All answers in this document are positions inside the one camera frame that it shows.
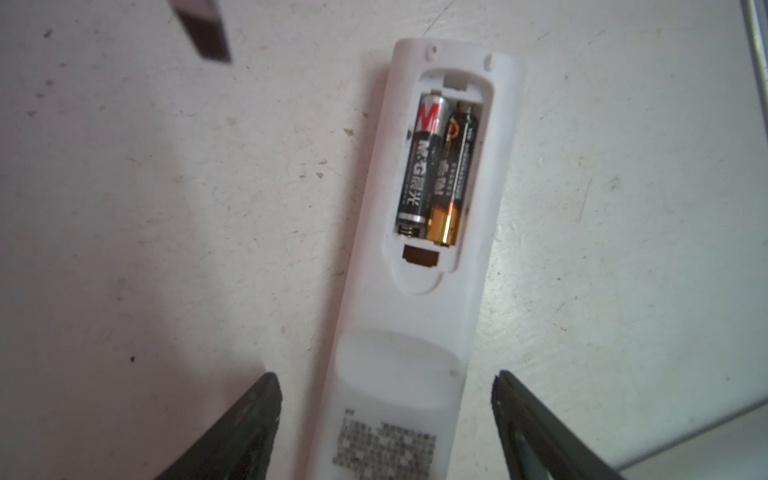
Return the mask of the orange black screwdriver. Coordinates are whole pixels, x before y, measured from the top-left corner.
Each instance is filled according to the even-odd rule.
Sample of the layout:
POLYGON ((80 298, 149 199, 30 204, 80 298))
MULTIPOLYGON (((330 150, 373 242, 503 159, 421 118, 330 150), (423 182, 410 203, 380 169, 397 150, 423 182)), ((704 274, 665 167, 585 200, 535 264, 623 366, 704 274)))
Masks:
POLYGON ((232 62, 219 1, 169 0, 168 4, 201 58, 232 62))

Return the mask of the white remote control with batteries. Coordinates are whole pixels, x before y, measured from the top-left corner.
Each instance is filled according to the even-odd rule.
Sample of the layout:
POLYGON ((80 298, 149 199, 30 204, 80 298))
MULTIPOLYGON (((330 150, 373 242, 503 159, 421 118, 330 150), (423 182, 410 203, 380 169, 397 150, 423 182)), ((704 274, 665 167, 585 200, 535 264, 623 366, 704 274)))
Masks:
POLYGON ((309 479, 443 479, 448 472, 524 65, 464 42, 394 47, 311 453, 309 479), (457 242, 396 230, 423 95, 477 108, 457 242))

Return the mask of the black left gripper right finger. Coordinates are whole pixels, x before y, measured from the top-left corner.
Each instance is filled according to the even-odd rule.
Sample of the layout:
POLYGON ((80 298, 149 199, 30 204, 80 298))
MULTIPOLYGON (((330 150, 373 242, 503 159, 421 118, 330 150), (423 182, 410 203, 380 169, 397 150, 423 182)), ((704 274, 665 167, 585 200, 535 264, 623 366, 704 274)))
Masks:
POLYGON ((517 377, 496 375, 491 406, 512 479, 619 479, 517 377))

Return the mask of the black red M&G battery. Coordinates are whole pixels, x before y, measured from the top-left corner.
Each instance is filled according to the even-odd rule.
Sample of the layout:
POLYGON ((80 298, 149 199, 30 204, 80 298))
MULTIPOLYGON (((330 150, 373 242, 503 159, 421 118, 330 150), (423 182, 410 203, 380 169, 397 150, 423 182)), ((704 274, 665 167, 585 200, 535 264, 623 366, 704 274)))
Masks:
POLYGON ((439 91, 421 97, 396 215, 396 230, 423 238, 429 220, 436 165, 443 144, 450 103, 439 91))

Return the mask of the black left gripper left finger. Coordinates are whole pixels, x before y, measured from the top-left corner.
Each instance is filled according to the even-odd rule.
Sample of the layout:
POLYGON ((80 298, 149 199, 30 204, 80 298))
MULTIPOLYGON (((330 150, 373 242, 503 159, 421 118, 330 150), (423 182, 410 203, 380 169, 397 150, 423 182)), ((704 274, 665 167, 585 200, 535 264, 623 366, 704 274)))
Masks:
POLYGON ((277 375, 263 374, 157 480, 264 479, 281 404, 277 375))

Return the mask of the black gold battery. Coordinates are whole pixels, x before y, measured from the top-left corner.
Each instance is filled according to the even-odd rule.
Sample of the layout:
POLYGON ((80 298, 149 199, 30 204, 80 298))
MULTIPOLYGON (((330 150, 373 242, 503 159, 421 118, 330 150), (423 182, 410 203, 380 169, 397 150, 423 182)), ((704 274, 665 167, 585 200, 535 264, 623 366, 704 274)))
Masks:
POLYGON ((476 113, 473 103, 459 101, 449 117, 426 234, 427 240, 440 246, 453 246, 457 242, 479 125, 476 113))

